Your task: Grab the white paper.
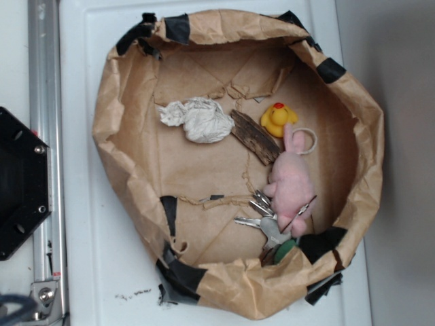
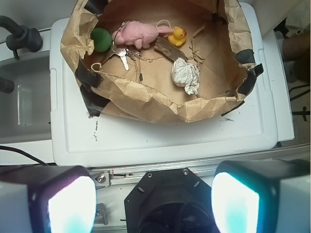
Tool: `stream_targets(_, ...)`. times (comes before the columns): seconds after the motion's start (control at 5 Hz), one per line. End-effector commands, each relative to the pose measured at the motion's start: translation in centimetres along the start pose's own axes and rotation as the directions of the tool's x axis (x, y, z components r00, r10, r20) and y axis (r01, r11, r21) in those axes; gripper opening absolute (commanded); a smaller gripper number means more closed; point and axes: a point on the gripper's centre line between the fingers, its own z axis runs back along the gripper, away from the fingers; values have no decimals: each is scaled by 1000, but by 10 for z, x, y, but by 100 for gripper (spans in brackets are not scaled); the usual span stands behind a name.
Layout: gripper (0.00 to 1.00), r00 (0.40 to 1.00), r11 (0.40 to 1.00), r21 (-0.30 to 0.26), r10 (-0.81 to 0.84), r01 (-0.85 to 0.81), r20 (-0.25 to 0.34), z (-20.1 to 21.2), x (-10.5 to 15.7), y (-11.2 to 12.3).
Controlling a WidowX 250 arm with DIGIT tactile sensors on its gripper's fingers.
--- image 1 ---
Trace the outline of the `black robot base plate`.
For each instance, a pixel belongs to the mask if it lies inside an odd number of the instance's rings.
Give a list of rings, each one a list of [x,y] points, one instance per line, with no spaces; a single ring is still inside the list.
[[[49,147],[1,108],[1,260],[8,260],[51,213]]]

